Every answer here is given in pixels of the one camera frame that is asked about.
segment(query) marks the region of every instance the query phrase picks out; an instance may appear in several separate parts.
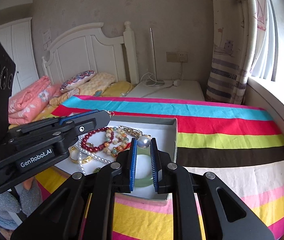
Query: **headboard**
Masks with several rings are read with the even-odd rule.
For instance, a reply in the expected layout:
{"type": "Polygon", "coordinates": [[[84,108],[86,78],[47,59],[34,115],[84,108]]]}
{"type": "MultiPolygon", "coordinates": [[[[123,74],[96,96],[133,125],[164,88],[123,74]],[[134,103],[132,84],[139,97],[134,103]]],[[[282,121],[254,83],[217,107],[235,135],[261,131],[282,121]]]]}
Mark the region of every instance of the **headboard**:
{"type": "Polygon", "coordinates": [[[104,23],[88,23],[74,27],[58,36],[49,46],[50,59],[42,57],[44,73],[52,84],[63,83],[76,74],[94,70],[113,74],[116,81],[138,84],[138,63],[134,32],[125,22],[123,36],[108,38],[101,27],[104,23]],[[128,73],[124,68],[122,44],[125,45],[128,73]]]}

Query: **wardrobe door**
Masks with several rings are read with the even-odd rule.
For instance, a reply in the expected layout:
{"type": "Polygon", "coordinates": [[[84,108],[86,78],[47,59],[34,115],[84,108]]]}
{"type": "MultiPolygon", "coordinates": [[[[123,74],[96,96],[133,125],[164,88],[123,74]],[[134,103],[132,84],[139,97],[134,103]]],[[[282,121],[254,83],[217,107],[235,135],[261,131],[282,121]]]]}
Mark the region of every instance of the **wardrobe door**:
{"type": "MultiPolygon", "coordinates": [[[[12,40],[11,40],[11,26],[0,29],[0,42],[10,58],[13,60],[12,40]]],[[[12,95],[15,95],[21,91],[20,84],[16,72],[14,73],[12,95]]]]}
{"type": "Polygon", "coordinates": [[[31,44],[30,21],[11,26],[13,60],[21,89],[39,79],[31,44]]]}

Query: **electrical outlet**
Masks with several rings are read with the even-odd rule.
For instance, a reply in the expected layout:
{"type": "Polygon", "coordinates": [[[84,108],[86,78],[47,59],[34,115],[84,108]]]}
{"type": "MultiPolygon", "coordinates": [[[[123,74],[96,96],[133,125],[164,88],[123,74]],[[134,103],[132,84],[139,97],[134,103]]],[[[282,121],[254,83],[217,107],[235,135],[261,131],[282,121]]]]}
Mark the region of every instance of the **electrical outlet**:
{"type": "Polygon", "coordinates": [[[166,52],[166,62],[187,62],[187,52],[166,52]]]}

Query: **lamp base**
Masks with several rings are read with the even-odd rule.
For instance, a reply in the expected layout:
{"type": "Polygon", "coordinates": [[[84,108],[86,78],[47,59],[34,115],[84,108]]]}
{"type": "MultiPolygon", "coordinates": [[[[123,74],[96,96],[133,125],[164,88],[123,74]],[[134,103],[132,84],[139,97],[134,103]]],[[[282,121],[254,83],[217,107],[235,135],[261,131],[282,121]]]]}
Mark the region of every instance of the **lamp base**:
{"type": "Polygon", "coordinates": [[[161,87],[163,86],[165,83],[163,80],[158,80],[158,81],[153,81],[153,80],[148,80],[146,83],[145,83],[147,86],[152,86],[152,87],[161,87]]]}

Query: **folded pink quilt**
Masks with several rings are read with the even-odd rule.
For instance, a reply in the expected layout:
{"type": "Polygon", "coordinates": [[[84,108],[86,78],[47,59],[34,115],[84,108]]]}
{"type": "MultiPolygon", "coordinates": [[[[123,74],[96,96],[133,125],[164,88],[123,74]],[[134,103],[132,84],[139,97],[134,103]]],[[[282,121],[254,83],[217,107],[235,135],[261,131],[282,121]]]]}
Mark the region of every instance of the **folded pink quilt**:
{"type": "Polygon", "coordinates": [[[31,84],[9,100],[9,123],[30,123],[54,96],[60,96],[60,85],[47,83],[47,76],[31,84]]]}

